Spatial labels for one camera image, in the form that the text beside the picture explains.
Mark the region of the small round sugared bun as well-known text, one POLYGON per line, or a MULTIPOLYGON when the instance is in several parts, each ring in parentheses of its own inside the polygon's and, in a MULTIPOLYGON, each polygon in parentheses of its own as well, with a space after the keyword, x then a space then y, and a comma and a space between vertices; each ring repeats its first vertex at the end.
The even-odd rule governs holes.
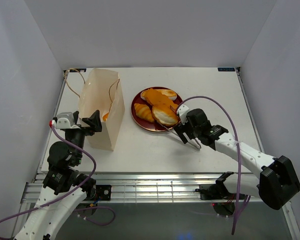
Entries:
POLYGON ((103 120, 104 122, 106 122, 107 119, 108 119, 108 116, 109 116, 109 112, 107 112, 105 115, 102 116, 102 120, 103 120))

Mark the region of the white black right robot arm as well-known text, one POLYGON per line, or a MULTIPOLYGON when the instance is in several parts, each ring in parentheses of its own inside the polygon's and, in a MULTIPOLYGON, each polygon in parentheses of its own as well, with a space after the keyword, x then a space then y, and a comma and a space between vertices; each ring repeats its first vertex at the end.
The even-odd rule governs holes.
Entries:
POLYGON ((261 199, 268 207, 279 210, 300 192, 300 181, 292 161, 286 156, 265 154, 235 139, 226 128, 211 125, 202 109, 181 105, 176 111, 180 123, 174 127, 183 143, 199 140, 202 145, 237 161, 250 174, 225 172, 210 190, 213 198, 227 199, 233 193, 261 199))

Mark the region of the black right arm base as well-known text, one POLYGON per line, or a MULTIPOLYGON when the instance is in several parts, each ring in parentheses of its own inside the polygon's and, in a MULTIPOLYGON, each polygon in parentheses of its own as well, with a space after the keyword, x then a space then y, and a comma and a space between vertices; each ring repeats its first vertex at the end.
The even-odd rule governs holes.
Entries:
POLYGON ((218 184, 200 184, 199 188, 195 189, 196 193, 200 194, 201 200, 225 200, 231 195, 229 191, 218 184))

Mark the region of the large round orange bun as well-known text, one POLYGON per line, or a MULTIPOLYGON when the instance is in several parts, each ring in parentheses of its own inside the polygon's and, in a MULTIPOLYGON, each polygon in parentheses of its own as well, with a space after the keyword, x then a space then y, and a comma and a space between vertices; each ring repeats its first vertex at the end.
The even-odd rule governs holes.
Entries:
POLYGON ((171 127, 179 122, 177 115, 167 105, 154 105, 151 111, 153 118, 161 125, 171 127))

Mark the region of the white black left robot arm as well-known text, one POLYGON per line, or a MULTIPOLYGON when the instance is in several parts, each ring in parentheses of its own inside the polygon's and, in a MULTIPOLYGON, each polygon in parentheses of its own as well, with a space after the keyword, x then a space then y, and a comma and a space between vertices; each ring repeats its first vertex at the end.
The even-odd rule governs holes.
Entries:
POLYGON ((64 137, 48 151, 48 173, 43 180, 35 210, 30 213, 16 240, 54 240, 71 213, 81 201, 96 195, 96 181, 73 168, 80 165, 87 136, 102 131, 100 112, 78 124, 79 112, 63 112, 50 122, 53 133, 64 131, 64 137))

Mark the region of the metal serving tongs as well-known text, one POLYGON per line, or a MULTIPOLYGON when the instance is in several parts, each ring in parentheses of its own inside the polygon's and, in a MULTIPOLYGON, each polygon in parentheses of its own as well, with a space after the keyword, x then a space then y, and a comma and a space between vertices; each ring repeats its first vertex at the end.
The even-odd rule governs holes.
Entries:
POLYGON ((159 123, 159 125, 161 125, 162 127, 164 127, 167 131, 173 133, 174 135, 176 135, 177 137, 179 137, 181 139, 182 142, 184 142, 184 140, 186 141, 186 144, 190 144, 192 147, 194 147, 195 149, 197 149, 198 151, 200 151, 202 149, 201 144, 199 143, 199 141, 194 138, 194 139, 189 139, 189 137, 187 136, 187 134, 182 131, 184 125, 181 123, 181 120, 179 118, 179 122, 171 127, 167 127, 165 125, 162 125, 159 123))

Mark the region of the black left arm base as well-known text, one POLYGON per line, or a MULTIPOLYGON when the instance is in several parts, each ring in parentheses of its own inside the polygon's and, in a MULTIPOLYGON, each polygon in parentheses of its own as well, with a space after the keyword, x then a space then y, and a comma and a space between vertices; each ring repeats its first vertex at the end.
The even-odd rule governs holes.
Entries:
POLYGON ((95 185, 87 196, 88 201, 110 201, 112 194, 111 185, 95 185))

